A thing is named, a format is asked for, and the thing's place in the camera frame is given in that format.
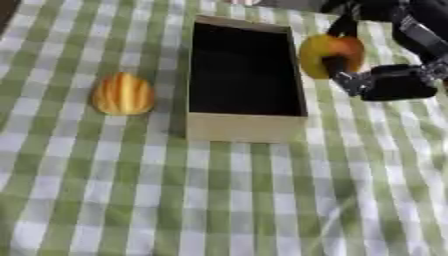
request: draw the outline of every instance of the plastic croissant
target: plastic croissant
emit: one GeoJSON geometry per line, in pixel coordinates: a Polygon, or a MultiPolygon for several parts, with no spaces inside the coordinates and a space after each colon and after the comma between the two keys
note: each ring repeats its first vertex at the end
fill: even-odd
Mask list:
{"type": "Polygon", "coordinates": [[[154,106],[154,89],[147,81],[120,72],[94,89],[92,104],[109,115],[142,114],[154,106]]]}

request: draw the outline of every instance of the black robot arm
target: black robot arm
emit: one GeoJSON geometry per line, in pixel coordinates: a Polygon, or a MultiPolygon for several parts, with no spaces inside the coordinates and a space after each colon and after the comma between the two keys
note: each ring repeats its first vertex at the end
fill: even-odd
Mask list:
{"type": "Polygon", "coordinates": [[[437,93],[434,80],[448,79],[448,33],[442,29],[448,24],[448,2],[330,0],[322,11],[341,5],[344,13],[327,34],[357,37],[357,25],[361,19],[391,22],[394,40],[417,54],[422,64],[384,65],[363,73],[351,73],[346,71],[345,57],[324,57],[322,63],[332,80],[350,96],[359,95],[366,101],[428,98],[437,93]]]}

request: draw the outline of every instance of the cardboard box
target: cardboard box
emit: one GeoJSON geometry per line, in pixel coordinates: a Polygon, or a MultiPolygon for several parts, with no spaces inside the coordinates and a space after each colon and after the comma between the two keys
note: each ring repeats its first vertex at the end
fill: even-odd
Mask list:
{"type": "Polygon", "coordinates": [[[289,142],[306,102],[290,27],[197,16],[187,138],[289,142]]]}

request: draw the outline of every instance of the toy food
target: toy food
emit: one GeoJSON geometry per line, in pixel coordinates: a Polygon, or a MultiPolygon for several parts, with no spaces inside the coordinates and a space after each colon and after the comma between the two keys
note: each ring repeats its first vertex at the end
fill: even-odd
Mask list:
{"type": "Polygon", "coordinates": [[[142,114],[154,106],[154,89],[147,81],[120,72],[95,87],[92,104],[109,115],[142,114]]]}
{"type": "Polygon", "coordinates": [[[346,57],[347,71],[357,72],[364,60],[364,46],[356,37],[334,37],[327,34],[311,36],[300,46],[300,65],[314,79],[329,78],[322,58],[331,56],[346,57]]]}

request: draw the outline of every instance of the checkered fabric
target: checkered fabric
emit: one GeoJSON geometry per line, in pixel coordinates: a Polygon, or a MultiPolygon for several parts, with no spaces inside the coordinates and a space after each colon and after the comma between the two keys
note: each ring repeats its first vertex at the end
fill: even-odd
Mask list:
{"type": "MultiPolygon", "coordinates": [[[[210,0],[24,0],[0,42],[0,255],[447,255],[448,100],[365,103],[303,76],[297,142],[186,141],[195,14],[335,17],[210,0]],[[118,71],[157,90],[111,117],[88,96],[118,71]]],[[[363,68],[416,62],[363,23],[363,68]]]]}

